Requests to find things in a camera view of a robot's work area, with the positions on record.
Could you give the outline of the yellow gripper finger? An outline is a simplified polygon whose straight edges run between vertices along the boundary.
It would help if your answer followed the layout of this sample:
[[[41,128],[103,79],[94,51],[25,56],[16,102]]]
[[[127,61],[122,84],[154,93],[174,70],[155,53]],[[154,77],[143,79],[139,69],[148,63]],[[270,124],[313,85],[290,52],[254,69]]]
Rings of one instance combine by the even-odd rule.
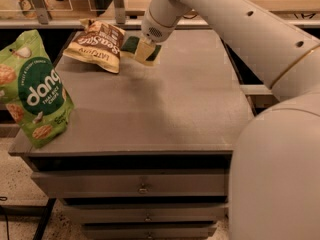
[[[135,60],[141,63],[147,61],[155,50],[156,45],[148,40],[140,39],[135,51]]]

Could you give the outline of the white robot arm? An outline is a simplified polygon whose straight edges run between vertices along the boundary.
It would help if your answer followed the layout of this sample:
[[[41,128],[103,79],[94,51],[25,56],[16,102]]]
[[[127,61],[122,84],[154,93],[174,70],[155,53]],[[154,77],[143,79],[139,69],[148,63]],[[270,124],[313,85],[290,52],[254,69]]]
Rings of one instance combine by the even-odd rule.
[[[151,0],[142,33],[163,42],[189,11],[259,79],[242,91],[277,100],[234,146],[230,240],[320,240],[320,40],[249,0]]]

